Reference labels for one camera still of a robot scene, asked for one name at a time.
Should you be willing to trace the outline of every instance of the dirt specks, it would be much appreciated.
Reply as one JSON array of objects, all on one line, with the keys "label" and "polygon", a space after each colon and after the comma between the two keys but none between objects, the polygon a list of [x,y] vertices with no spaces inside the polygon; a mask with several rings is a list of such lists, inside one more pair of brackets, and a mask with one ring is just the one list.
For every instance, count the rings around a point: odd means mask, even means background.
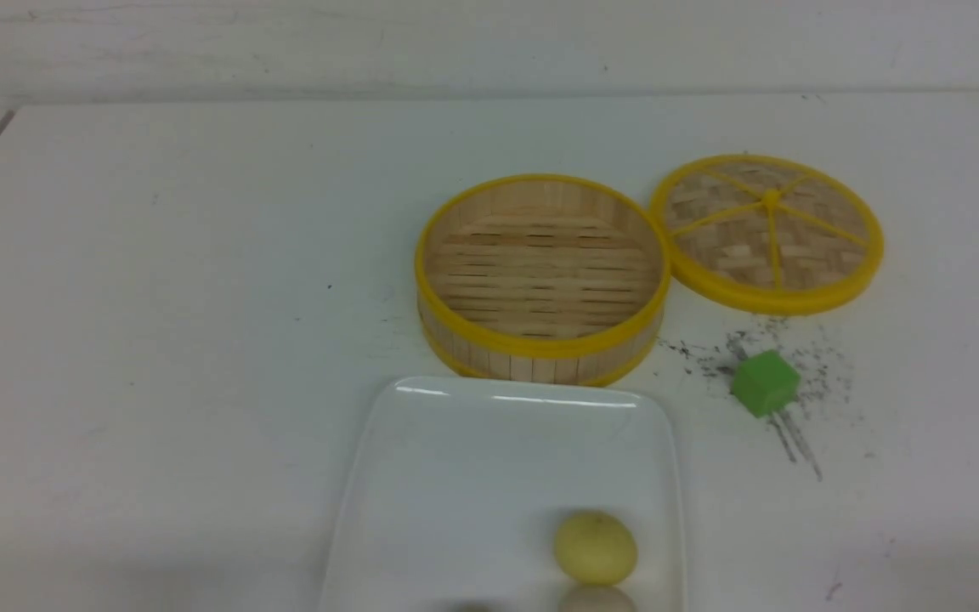
[{"label": "dirt specks", "polygon": [[[738,362],[774,349],[800,373],[797,403],[809,419],[815,411],[834,403],[848,404],[852,398],[853,368],[835,334],[808,319],[753,316],[745,325],[724,334],[722,342],[691,344],[658,338],[657,345],[680,355],[688,375],[707,383],[730,387]],[[727,394],[727,388],[710,386],[712,394]]]}]

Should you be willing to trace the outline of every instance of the yellow plastic rim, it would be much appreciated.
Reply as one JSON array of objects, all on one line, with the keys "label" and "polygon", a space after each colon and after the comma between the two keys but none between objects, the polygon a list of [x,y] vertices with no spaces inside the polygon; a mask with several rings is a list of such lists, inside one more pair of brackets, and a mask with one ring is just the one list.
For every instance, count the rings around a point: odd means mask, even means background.
[{"label": "yellow plastic rim", "polygon": [[[660,183],[656,189],[656,193],[652,196],[652,204],[649,205],[649,209],[652,210],[652,216],[659,224],[660,231],[667,232],[665,205],[667,205],[667,199],[671,191],[675,189],[681,179],[695,172],[703,172],[707,167],[730,162],[768,163],[770,166],[787,167],[788,169],[799,171],[801,174],[799,178],[793,179],[789,185],[799,183],[802,179],[819,179],[819,181],[833,187],[833,189],[838,191],[838,193],[844,196],[854,206],[856,212],[859,213],[860,218],[863,220],[863,226],[867,229],[868,237],[866,241],[853,236],[853,241],[857,244],[862,244],[862,247],[865,248],[866,253],[863,256],[863,262],[850,275],[846,276],[846,278],[828,286],[816,287],[816,289],[804,291],[761,289],[761,287],[746,286],[745,284],[714,274],[710,269],[705,268],[702,264],[697,263],[692,257],[685,254],[677,246],[676,241],[668,239],[667,248],[671,259],[671,266],[675,269],[676,278],[682,281],[684,286],[690,287],[690,289],[704,295],[705,298],[723,303],[724,306],[730,306],[732,309],[749,310],[751,313],[778,316],[823,313],[824,310],[836,309],[836,307],[843,305],[843,303],[851,302],[857,295],[863,293],[863,290],[867,289],[867,286],[871,283],[871,279],[874,278],[874,272],[878,270],[879,264],[882,263],[883,237],[882,228],[879,225],[878,219],[875,219],[874,213],[871,212],[871,209],[866,204],[863,204],[862,199],[859,199],[859,196],[853,190],[848,189],[838,179],[819,172],[813,169],[813,167],[803,166],[803,164],[786,159],[758,155],[707,156],[707,158],[698,159],[695,162],[679,167],[679,169],[671,172]],[[737,186],[741,190],[754,193],[753,190],[746,189],[745,185]],[[716,221],[718,218],[730,217],[735,213],[758,208],[761,206],[760,200],[761,198],[755,204],[747,204],[726,210],[725,212],[711,214],[709,217],[696,220],[692,226]],[[785,213],[786,209],[789,208],[784,204],[778,204],[777,207],[784,207],[782,210]],[[823,222],[813,223],[820,226],[823,230],[842,237],[848,237],[850,235],[844,232],[843,229],[833,228],[833,226],[823,224]],[[774,234],[776,234],[776,229],[773,228],[772,216],[770,216],[769,244],[776,251],[777,242],[774,240]],[[778,276],[778,260],[773,255],[770,255],[770,264],[772,264],[774,272]]]},{"label": "yellow plastic rim", "polygon": [[[479,191],[490,190],[500,185],[521,181],[559,181],[583,185],[618,198],[619,201],[625,202],[627,206],[632,208],[638,216],[644,219],[649,228],[652,228],[656,239],[659,241],[660,252],[664,257],[664,268],[661,271],[659,284],[656,286],[656,292],[653,294],[652,299],[648,303],[645,303],[636,314],[620,322],[617,326],[611,326],[609,329],[593,333],[590,336],[571,337],[568,340],[537,340],[537,338],[532,337],[509,336],[509,334],[500,333],[474,324],[474,322],[456,314],[454,310],[448,309],[443,299],[440,299],[439,295],[433,291],[430,282],[428,282],[428,275],[425,274],[425,249],[427,249],[428,244],[428,233],[438,223],[440,217],[443,217],[453,206],[459,205],[459,202],[465,201],[465,199],[477,194]],[[447,201],[447,204],[440,207],[433,214],[431,219],[428,220],[428,224],[425,224],[425,229],[422,230],[421,237],[418,240],[418,248],[415,251],[415,282],[418,283],[418,291],[431,313],[440,321],[440,324],[446,326],[446,328],[457,334],[457,336],[463,337],[473,344],[482,346],[482,348],[489,349],[489,351],[496,351],[498,353],[507,353],[517,357],[543,358],[543,360],[568,360],[569,358],[597,353],[604,349],[610,349],[611,346],[622,344],[622,342],[635,337],[645,326],[648,326],[653,318],[659,315],[664,301],[667,299],[667,290],[671,283],[671,263],[668,256],[667,236],[664,236],[663,230],[653,221],[652,216],[645,209],[638,206],[632,199],[625,197],[625,195],[618,193],[618,191],[611,190],[606,185],[594,181],[587,181],[585,178],[568,177],[568,175],[564,174],[517,174],[513,175],[513,177],[498,178],[495,181],[475,185],[469,190],[462,191],[461,194],[451,198],[450,201]]]}]

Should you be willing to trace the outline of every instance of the white wall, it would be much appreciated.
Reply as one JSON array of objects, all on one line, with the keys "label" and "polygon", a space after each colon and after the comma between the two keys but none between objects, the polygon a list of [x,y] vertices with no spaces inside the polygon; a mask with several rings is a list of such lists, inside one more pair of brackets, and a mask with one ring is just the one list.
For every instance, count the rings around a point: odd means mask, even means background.
[{"label": "white wall", "polygon": [[0,102],[979,87],[979,0],[0,0]]}]

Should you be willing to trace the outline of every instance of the lid spoke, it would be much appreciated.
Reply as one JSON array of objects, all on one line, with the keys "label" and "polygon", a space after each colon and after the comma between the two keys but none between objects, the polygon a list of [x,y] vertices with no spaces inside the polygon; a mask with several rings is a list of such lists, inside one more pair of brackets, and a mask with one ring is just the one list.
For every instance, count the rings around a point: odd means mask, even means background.
[{"label": "lid spoke", "polygon": [[780,245],[777,244],[777,214],[772,207],[766,207],[766,217],[769,217],[769,264],[772,266],[772,283],[777,289],[784,289],[784,280],[780,278]]},{"label": "lid spoke", "polygon": [[704,167],[704,169],[700,170],[700,173],[708,174],[710,175],[710,177],[714,179],[718,179],[718,181],[723,181],[724,183],[737,187],[738,190],[746,191],[746,193],[751,194],[751,196],[761,198],[761,191],[755,190],[754,187],[747,185],[745,182],[739,181],[738,178],[728,177],[726,174],[723,174],[722,172],[710,170],[707,169],[707,167]]},{"label": "lid spoke", "polygon": [[754,204],[744,204],[742,206],[736,206],[734,208],[726,208],[721,212],[714,212],[708,217],[702,217],[699,220],[694,221],[692,224],[683,225],[679,229],[674,229],[668,236],[675,237],[679,234],[684,234],[687,232],[692,232],[702,225],[714,224],[715,222],[727,219],[727,217],[734,217],[735,214],[746,213],[749,210],[754,210],[755,208],[761,208],[762,204],[760,201],[755,201]]},{"label": "lid spoke", "polygon": [[795,187],[799,187],[801,183],[809,181],[811,178],[811,174],[800,174],[799,177],[793,178],[792,181],[789,181],[788,184],[781,187],[780,195],[786,196],[789,193],[792,193],[792,190],[795,189]]},{"label": "lid spoke", "polygon": [[867,241],[862,239],[862,237],[859,237],[856,234],[853,234],[852,232],[846,232],[843,229],[838,228],[838,226],[836,225],[827,224],[826,221],[823,221],[813,216],[813,214],[810,214],[809,212],[802,212],[801,210],[792,208],[792,206],[788,206],[783,202],[781,202],[781,204],[778,204],[777,207],[780,208],[781,210],[784,210],[785,213],[791,214],[792,217],[799,217],[800,219],[806,221],[808,224],[815,225],[817,226],[817,228],[821,228],[833,235],[842,237],[842,239],[844,240],[850,241],[851,243],[855,244],[856,247],[867,246]]}]

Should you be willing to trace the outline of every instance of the scratch marks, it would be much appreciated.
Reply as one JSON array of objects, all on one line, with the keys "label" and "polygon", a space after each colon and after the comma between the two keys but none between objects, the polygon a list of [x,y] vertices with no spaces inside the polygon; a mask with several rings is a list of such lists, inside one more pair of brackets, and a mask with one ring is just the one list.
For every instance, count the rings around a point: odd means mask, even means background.
[{"label": "scratch marks", "polygon": [[838,592],[838,590],[840,590],[840,588],[843,586],[843,582],[840,582],[840,566],[838,565],[836,566],[836,569],[833,570],[833,580],[830,582],[829,588],[826,589],[826,601],[833,601],[833,596],[836,595],[836,592]]},{"label": "scratch marks", "polygon": [[784,446],[784,452],[788,453],[788,461],[797,462],[795,458],[795,453],[792,452],[792,446],[788,443],[788,438],[784,437],[784,430],[781,429],[780,423],[777,422],[777,418],[774,415],[769,415],[769,426],[777,430],[777,437],[780,438],[780,444]]},{"label": "scratch marks", "polygon": [[788,412],[788,408],[784,408],[783,411],[777,413],[780,416],[780,421],[784,423],[784,426],[788,428],[788,435],[791,435],[792,441],[795,442],[795,448],[800,451],[801,456],[811,464],[811,469],[815,470],[815,476],[818,477],[819,483],[823,481],[823,470],[818,467],[818,461],[815,460],[815,453],[811,450],[811,445],[807,444],[807,439],[803,437],[803,433],[800,430],[800,426],[795,425],[795,419],[792,418],[792,414]]}]

